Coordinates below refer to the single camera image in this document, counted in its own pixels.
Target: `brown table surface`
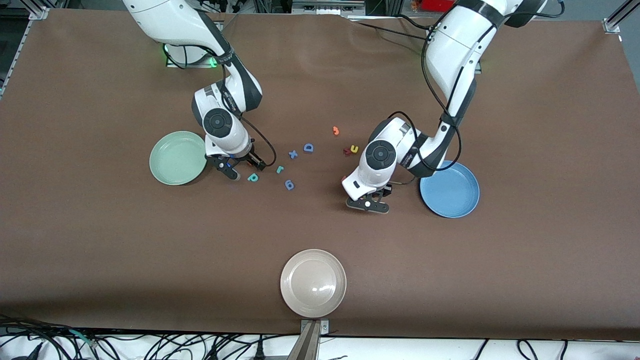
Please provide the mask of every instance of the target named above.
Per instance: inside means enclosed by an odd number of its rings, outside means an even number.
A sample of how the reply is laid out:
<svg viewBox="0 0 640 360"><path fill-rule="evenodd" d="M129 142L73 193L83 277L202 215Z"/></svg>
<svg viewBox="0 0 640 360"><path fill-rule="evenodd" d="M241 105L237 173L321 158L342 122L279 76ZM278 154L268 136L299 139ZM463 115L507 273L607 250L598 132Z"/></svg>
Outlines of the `brown table surface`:
<svg viewBox="0 0 640 360"><path fill-rule="evenodd" d="M346 208L340 186L358 163L342 149L364 148L389 113L435 130L420 40L329 15L240 15L225 33L264 90L246 116L285 171L165 186L149 152L172 131L204 133L191 96L219 69L167 69L126 12L35 22L0 102L0 311L296 332L280 272L319 248L347 273L328 316L339 334L640 339L640 101L600 23L501 29L461 127L481 200L456 220L430 212L416 184L394 190L387 215ZM308 142L313 154L288 158Z"/></svg>

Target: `white plate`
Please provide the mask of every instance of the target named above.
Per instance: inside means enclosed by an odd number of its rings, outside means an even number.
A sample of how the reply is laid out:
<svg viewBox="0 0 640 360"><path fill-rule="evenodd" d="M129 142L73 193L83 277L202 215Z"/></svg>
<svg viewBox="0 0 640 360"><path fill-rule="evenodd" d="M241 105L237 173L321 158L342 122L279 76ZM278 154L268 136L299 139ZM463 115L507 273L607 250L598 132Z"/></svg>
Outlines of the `white plate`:
<svg viewBox="0 0 640 360"><path fill-rule="evenodd" d="M321 318L336 310L346 290L347 277L340 261L318 249L293 255L280 277L284 302L305 318Z"/></svg>

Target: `white floor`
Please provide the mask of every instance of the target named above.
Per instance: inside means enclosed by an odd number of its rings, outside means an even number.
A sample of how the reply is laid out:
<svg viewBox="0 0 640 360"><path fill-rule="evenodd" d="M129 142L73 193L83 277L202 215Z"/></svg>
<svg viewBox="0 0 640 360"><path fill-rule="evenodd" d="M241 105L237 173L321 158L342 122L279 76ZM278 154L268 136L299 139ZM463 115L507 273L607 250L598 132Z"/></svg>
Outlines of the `white floor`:
<svg viewBox="0 0 640 360"><path fill-rule="evenodd" d="M179 338L179 343L185 342L191 336ZM0 337L0 344L10 337ZM133 341L119 341L109 339L118 351L122 360L143 360L150 347L158 341L158 337L147 336ZM251 342L257 339L255 335L247 335L238 338L241 341ZM213 338L207 341L211 347ZM264 343L264 352L267 356L286 356L296 341L295 336L287 336L267 340ZM336 360L346 356L347 360L471 360L474 359L483 340L454 340L454 339L389 339L389 338L324 338L321 340L320 360ZM18 356L27 356L41 341L17 338L0 348L0 360L11 360ZM530 341L536 351L539 360L557 360L562 351L562 341ZM59 339L71 357L75 355L71 344L67 340ZM238 349L240 344L231 344L225 347L218 355L219 360L224 360L232 351ZM109 359L103 351L97 349L101 359ZM163 359L172 352L175 346L167 346L154 357L147 359ZM201 359L204 355L203 344L196 344L189 349L193 353L193 359ZM527 357L534 359L526 346L523 350ZM230 360L235 360L240 352L231 354ZM81 349L83 359L94 359L88 346ZM239 359L253 359L255 345L245 352ZM640 357L640 343L618 343L605 341L570 341L565 360L637 360ZM46 343L38 360L58 360L58 354L51 344ZM170 360L191 360L191 354L187 351L178 352L169 358ZM525 360L516 348L515 340L491 340L484 348L481 359L500 360Z"/></svg>

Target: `blue plate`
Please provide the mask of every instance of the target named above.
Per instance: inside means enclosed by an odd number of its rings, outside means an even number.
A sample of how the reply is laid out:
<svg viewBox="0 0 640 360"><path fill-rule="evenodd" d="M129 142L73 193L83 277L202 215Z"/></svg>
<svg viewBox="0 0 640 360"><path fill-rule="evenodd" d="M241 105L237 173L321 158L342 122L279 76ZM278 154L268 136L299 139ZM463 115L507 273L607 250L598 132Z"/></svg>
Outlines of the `blue plate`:
<svg viewBox="0 0 640 360"><path fill-rule="evenodd" d="M451 161L443 161L446 167ZM445 218L461 218L476 208L480 201L480 186L471 170L456 163L444 171L420 180L420 195L434 213Z"/></svg>

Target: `green plate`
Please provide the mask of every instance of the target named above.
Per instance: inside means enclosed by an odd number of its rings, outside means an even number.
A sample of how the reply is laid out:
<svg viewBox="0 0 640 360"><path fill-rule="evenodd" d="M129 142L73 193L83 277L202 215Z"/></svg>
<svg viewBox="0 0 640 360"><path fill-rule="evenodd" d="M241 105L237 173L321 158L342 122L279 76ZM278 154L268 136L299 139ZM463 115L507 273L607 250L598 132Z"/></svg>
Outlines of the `green plate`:
<svg viewBox="0 0 640 360"><path fill-rule="evenodd" d="M194 180L206 164L204 140L189 131L166 135L149 156L151 174L167 185L182 185Z"/></svg>

